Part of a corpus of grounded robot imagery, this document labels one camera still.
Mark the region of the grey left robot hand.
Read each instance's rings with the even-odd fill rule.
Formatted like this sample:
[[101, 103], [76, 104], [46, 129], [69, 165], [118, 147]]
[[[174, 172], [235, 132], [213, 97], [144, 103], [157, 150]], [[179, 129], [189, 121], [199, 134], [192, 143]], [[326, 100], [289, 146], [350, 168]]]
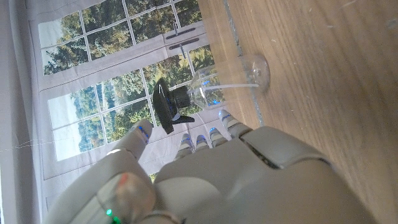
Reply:
[[53, 203], [45, 223], [375, 223], [318, 150], [226, 110], [208, 139], [184, 135], [154, 180], [139, 164], [152, 125], [138, 121]]

